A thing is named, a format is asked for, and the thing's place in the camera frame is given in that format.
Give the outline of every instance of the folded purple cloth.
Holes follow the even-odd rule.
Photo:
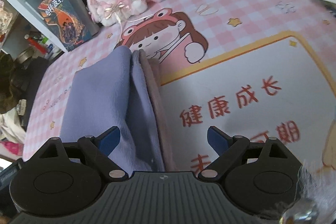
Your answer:
[[[112,126],[120,143],[109,155],[129,175],[133,171],[164,171],[158,132],[148,96],[139,51],[125,46],[76,72],[63,116],[60,138],[74,142],[98,136]]]

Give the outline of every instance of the pink checkered tablecloth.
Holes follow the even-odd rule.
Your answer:
[[[163,8],[171,8],[172,13],[184,12],[208,41],[201,61],[292,30],[306,38],[336,79],[336,19],[316,0],[164,0],[141,16]],[[241,24],[229,25],[230,19]],[[125,29],[134,24],[128,23]],[[50,137],[59,136],[75,72],[106,57],[119,36],[119,25],[104,27],[97,37],[62,55],[48,68],[31,111],[24,160]]]

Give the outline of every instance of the cartoon hand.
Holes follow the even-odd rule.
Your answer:
[[[322,155],[322,161],[325,166],[336,169],[336,121],[331,124],[329,135],[325,143]]]
[[[196,63],[200,61],[205,55],[204,48],[197,42],[192,42],[184,48],[184,56],[189,63]]]

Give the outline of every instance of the ribbed fabric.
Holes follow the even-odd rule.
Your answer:
[[[60,138],[75,142],[117,126],[120,143],[109,155],[111,160],[129,175],[134,170],[163,171],[154,113],[146,96],[138,53],[131,58],[127,47],[117,47],[106,58],[76,72]]]
[[[144,50],[140,50],[140,63],[145,76],[148,95],[154,110],[165,169],[168,172],[176,171],[172,153],[171,133],[167,126],[166,115],[158,88],[160,83],[160,63],[156,59],[147,60]]]

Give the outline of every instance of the yellow border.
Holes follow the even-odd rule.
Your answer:
[[[227,60],[230,60],[232,58],[235,58],[237,56],[243,55],[245,53],[257,50],[259,48],[265,47],[267,45],[273,44],[275,42],[278,42],[280,40],[294,37],[296,38],[301,45],[305,48],[305,50],[308,52],[310,57],[314,60],[317,67],[320,69],[321,73],[324,75],[325,79],[327,80],[335,98],[336,98],[336,82],[332,78],[331,74],[328,72],[327,68],[323,64],[323,62],[320,60],[320,58],[317,56],[317,54],[314,52],[313,48],[308,44],[306,39],[300,35],[298,32],[293,31],[284,31],[281,33],[278,33],[276,35],[273,35],[271,37],[266,37],[260,40],[257,40],[256,42],[253,42],[251,44],[248,44],[246,46],[234,49],[233,51],[223,53],[221,55],[218,55],[214,58],[210,58],[207,60],[202,61],[201,63],[193,64],[189,66],[188,68],[179,70],[177,72],[171,73],[169,75],[164,75],[161,79],[161,85],[166,85],[171,82],[174,82],[176,80],[182,79],[188,75],[192,75],[196,72],[199,72],[201,70],[205,70],[207,68],[210,68],[212,66],[215,66],[217,64],[220,64],[222,62],[225,62]]]

